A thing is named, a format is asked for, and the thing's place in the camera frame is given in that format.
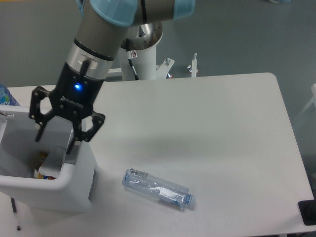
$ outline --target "white tabletop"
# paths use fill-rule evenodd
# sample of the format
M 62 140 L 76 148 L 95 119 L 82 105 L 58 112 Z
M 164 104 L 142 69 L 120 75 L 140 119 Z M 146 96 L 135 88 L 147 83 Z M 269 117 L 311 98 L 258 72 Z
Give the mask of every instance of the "white tabletop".
M 28 106 L 32 89 L 10 91 Z M 90 142 L 100 166 L 93 209 L 70 214 L 18 202 L 18 233 L 10 198 L 1 194 L 1 236 L 246 237 L 316 230 L 300 216 L 297 203 L 313 195 L 272 74 L 104 83 L 94 109 L 107 118 Z M 190 188 L 195 209 L 180 211 L 124 190 L 128 168 Z

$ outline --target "plastic water bottle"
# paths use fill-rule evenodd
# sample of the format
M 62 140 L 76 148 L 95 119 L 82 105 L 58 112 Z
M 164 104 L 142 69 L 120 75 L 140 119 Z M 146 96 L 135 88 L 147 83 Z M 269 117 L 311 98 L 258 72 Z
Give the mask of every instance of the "plastic water bottle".
M 126 171 L 122 184 L 181 208 L 189 207 L 195 202 L 195 196 L 189 194 L 188 188 L 135 169 Z
M 10 94 L 8 88 L 0 84 L 0 105 L 16 105 L 20 106 L 19 103 Z

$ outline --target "metal bracket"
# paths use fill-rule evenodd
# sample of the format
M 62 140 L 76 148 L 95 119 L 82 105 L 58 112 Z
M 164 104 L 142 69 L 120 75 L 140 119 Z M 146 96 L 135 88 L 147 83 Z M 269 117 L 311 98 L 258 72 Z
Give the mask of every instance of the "metal bracket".
M 171 58 L 166 58 L 165 61 L 156 71 L 157 80 L 165 80 L 168 77 L 168 73 L 174 64 L 174 60 Z

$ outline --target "black cable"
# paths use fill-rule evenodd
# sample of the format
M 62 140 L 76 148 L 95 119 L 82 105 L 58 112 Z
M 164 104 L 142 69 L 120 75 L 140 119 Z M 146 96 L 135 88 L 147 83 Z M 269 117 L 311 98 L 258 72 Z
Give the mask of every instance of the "black cable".
M 126 39 L 126 52 L 130 52 L 130 51 L 131 51 L 131 50 L 130 50 L 130 41 L 129 41 L 129 39 Z M 134 67 L 134 64 L 133 64 L 132 59 L 129 58 L 129 59 L 128 59 L 128 62 L 129 62 L 129 65 L 131 66 L 132 71 L 133 71 L 133 73 L 134 73 L 135 80 L 140 80 L 139 77 L 138 77 L 138 75 L 137 75 L 137 72 L 136 72 L 136 70 L 135 70 L 135 67 Z

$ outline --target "white bin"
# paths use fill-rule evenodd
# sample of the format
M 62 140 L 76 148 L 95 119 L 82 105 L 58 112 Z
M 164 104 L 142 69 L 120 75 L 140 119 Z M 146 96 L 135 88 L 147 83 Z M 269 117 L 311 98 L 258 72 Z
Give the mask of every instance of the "white bin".
M 88 143 L 75 145 L 66 155 L 57 179 L 33 178 L 32 165 L 41 151 L 50 152 L 56 146 L 66 150 L 72 124 L 53 118 L 37 143 L 38 130 L 34 120 L 28 118 L 29 108 L 0 106 L 0 110 L 14 114 L 0 116 L 0 191 L 32 207 L 88 210 L 98 169 Z

